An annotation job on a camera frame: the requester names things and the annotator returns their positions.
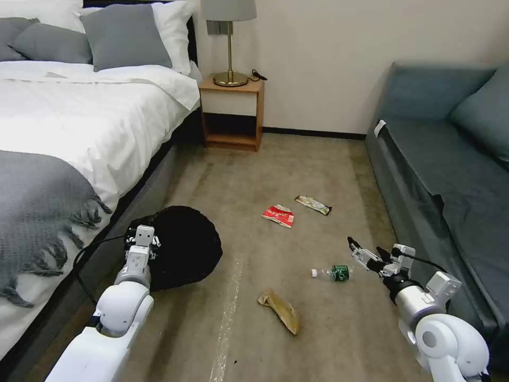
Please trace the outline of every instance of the sofa backrest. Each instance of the sofa backrest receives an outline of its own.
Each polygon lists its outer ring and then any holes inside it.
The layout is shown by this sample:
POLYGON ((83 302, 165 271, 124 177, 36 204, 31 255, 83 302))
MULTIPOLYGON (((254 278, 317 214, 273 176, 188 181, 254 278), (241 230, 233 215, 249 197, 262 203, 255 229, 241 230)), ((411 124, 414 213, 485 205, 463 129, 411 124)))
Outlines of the sofa backrest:
POLYGON ((384 117, 445 119, 495 73, 493 68, 392 64, 376 112, 384 117))

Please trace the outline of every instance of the gray carpet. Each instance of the gray carpet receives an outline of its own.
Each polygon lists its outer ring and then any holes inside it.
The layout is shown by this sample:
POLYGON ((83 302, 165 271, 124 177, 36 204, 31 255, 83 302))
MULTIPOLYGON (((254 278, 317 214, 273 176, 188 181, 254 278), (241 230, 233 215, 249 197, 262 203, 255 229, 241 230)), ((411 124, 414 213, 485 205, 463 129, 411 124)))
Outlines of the gray carpet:
MULTIPOLYGON (((154 294, 122 381, 431 381, 399 333, 380 280, 348 250, 347 236, 367 248, 394 242, 363 142, 265 134, 258 153, 189 147, 180 160, 168 204, 211 219, 224 256, 201 283, 154 294), (331 213, 294 202, 299 194, 331 205, 331 213), (261 218, 276 203, 294 212, 292 229, 261 218), (351 280, 311 279, 310 268, 333 264, 353 266, 351 280), (298 336, 257 304, 267 287, 299 312, 298 336)), ((43 378, 79 322, 63 330, 29 380, 43 378)))

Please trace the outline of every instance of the baseboard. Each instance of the baseboard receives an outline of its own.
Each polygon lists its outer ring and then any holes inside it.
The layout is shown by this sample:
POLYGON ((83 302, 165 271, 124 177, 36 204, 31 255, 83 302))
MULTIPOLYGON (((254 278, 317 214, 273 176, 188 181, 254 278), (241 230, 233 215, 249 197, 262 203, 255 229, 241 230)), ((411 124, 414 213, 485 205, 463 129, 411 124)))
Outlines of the baseboard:
POLYGON ((324 138, 351 139, 351 140, 357 140, 357 141, 363 141, 366 139, 366 134, 323 132, 323 131, 316 131, 316 130, 299 130, 299 129, 278 128, 278 127, 264 127, 264 133, 318 136, 318 137, 324 137, 324 138))

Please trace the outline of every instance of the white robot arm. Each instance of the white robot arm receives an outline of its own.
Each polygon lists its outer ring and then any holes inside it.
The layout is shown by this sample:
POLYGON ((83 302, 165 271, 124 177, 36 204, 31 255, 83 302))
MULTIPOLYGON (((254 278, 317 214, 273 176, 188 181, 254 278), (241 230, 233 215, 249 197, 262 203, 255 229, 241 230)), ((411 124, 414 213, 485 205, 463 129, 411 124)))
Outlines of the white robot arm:
POLYGON ((489 380, 489 351, 483 337, 467 322, 445 314, 461 281, 438 271, 425 290, 410 278, 413 248, 395 244, 390 254, 377 248, 376 255, 350 237, 348 244, 353 258, 366 270, 377 272, 389 289, 400 313, 398 326, 435 382, 489 380))
POLYGON ((159 245, 154 228, 140 225, 115 284, 101 295, 89 325, 72 340, 46 382, 116 381, 152 309, 148 259, 159 245))

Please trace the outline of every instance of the green bottle label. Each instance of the green bottle label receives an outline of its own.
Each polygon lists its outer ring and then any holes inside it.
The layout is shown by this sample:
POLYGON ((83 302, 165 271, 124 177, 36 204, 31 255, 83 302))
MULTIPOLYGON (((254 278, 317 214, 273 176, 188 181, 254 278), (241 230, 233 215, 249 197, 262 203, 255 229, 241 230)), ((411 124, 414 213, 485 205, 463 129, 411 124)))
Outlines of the green bottle label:
POLYGON ((331 268, 335 281, 347 281, 350 278, 350 272, 346 265, 335 265, 331 268))

